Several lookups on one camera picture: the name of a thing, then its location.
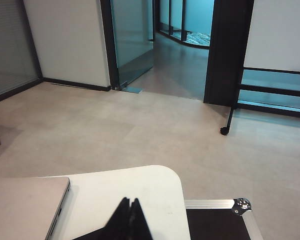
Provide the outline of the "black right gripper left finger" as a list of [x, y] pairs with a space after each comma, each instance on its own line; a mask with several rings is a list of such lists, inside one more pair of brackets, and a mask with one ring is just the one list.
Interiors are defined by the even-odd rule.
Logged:
[[130, 199], [124, 197], [103, 230], [104, 240], [131, 240], [130, 218], [131, 218]]

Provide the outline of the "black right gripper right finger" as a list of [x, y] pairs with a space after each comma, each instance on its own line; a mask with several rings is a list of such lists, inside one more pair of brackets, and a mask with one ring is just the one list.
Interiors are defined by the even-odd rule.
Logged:
[[134, 199], [130, 207], [129, 239], [130, 240], [152, 240], [153, 239], [138, 198]]

